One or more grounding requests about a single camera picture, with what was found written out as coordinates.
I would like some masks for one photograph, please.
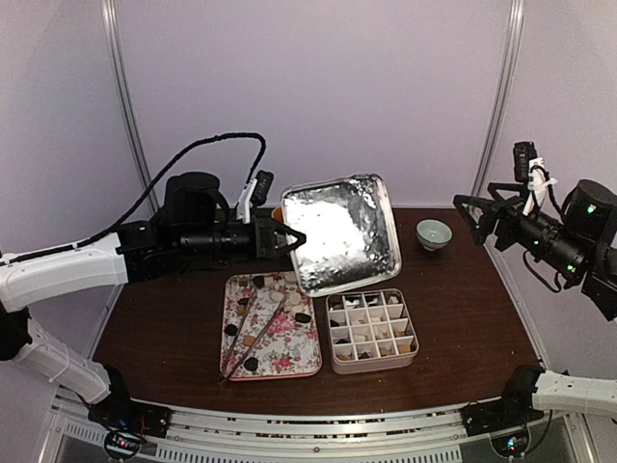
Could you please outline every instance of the pink floral tray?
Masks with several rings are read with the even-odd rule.
[[[252,278],[261,276],[269,285],[256,289]],[[249,313],[234,347],[235,355],[228,361],[223,373],[229,372],[237,359],[249,350],[243,343],[247,336],[257,337],[275,312],[278,302],[271,297],[272,292],[286,294],[282,313],[268,328],[261,340],[249,354],[247,361],[240,366],[229,379],[230,381],[250,381],[258,379],[284,379],[304,377],[315,374],[321,368],[321,350],[317,336],[317,323],[312,299],[298,288],[294,272],[264,273],[253,275],[236,275],[231,277],[225,287],[225,310],[223,313],[223,333],[221,340],[221,359],[219,368],[223,368],[228,350],[234,336],[226,334],[229,325],[240,327],[242,315],[238,311],[238,301],[250,298],[256,291],[255,303],[249,307]],[[296,313],[310,316],[310,322],[299,323]]]

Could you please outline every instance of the aluminum foil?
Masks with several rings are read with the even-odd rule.
[[[286,225],[307,236],[291,255],[311,297],[372,285],[398,274],[401,256],[384,181],[353,176],[283,192]]]

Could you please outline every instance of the wooden table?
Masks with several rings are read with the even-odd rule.
[[[217,386],[226,280],[234,274],[289,270],[288,259],[127,286],[94,358],[119,368],[136,398],[230,412],[348,415],[499,395],[516,366],[537,360],[486,251],[473,245],[454,210],[396,209],[395,218],[404,266],[398,277],[375,287],[397,287],[405,295],[420,342],[407,368],[334,373],[325,298],[320,298],[315,300],[324,359],[319,373]],[[416,223],[424,218],[452,228],[452,242],[437,253],[417,243]]]

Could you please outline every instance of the plastic organizer box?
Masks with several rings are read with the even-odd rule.
[[[326,305],[335,372],[401,368],[414,360],[419,343],[398,289],[333,294]]]

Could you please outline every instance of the light green bowl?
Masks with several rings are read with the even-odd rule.
[[[417,239],[427,251],[437,251],[452,239],[452,230],[444,222],[427,219],[416,226]]]

